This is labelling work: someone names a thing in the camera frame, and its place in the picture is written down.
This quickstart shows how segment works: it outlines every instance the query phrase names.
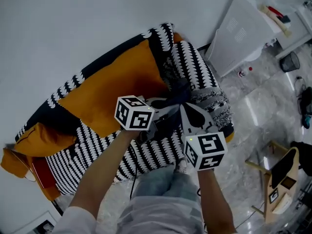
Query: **trash can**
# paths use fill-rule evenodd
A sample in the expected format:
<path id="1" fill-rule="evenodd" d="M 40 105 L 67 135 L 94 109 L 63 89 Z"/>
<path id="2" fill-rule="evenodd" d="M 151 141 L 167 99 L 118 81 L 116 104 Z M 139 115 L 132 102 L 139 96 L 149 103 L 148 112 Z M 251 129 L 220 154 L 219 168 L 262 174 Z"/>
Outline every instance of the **trash can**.
<path id="1" fill-rule="evenodd" d="M 279 61 L 281 69 L 287 73 L 300 68 L 298 56 L 294 52 L 290 52 Z"/>

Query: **white box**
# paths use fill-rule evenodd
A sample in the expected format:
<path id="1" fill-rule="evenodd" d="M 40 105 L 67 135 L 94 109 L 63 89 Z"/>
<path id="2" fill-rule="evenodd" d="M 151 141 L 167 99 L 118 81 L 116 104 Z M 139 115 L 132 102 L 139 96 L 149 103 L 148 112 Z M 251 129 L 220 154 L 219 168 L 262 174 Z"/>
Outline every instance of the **white box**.
<path id="1" fill-rule="evenodd" d="M 155 110 L 135 96 L 118 97 L 115 119 L 126 130 L 148 130 Z"/>
<path id="2" fill-rule="evenodd" d="M 222 132 L 185 137 L 184 154 L 197 171 L 219 166 L 227 152 Z"/>

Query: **person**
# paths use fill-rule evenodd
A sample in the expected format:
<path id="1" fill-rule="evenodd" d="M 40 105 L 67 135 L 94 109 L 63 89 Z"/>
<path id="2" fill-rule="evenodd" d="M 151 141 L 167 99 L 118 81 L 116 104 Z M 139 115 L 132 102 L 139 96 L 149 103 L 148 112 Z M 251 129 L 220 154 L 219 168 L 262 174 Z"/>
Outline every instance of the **person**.
<path id="1" fill-rule="evenodd" d="M 130 142 L 138 134 L 139 131 L 122 130 L 87 169 L 53 234 L 98 233 L 96 218 L 101 201 L 113 183 Z M 198 172 L 199 198 L 197 187 L 185 174 L 186 164 L 182 159 L 176 168 L 169 165 L 142 175 L 120 216 L 117 234 L 202 234 L 202 218 L 209 234 L 236 233 L 231 209 L 213 170 Z"/>

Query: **foot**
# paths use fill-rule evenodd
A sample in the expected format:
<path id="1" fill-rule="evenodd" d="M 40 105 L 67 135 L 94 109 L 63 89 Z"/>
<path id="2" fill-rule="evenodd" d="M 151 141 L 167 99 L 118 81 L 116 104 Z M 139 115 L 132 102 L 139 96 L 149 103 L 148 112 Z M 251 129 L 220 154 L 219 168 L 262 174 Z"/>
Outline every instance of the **foot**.
<path id="1" fill-rule="evenodd" d="M 186 157 L 183 157 L 179 159 L 179 161 L 177 162 L 175 167 L 175 173 L 186 174 L 186 169 L 187 169 L 187 159 Z"/>

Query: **hand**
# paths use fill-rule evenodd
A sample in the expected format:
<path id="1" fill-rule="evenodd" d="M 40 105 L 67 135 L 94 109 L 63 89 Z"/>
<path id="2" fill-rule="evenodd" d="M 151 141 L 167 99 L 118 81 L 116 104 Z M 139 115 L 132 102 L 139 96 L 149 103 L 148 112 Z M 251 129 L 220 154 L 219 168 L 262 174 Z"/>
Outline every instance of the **hand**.
<path id="1" fill-rule="evenodd" d="M 139 134 L 141 133 L 141 131 L 130 131 L 130 130 L 121 130 L 121 133 L 127 137 L 129 137 L 130 139 L 134 139 L 136 137 L 139 136 Z"/>
<path id="2" fill-rule="evenodd" d="M 207 169 L 207 170 L 198 171 L 197 173 L 198 173 L 198 174 L 215 174 L 214 171 L 215 171 L 215 169 L 212 168 L 212 169 Z"/>

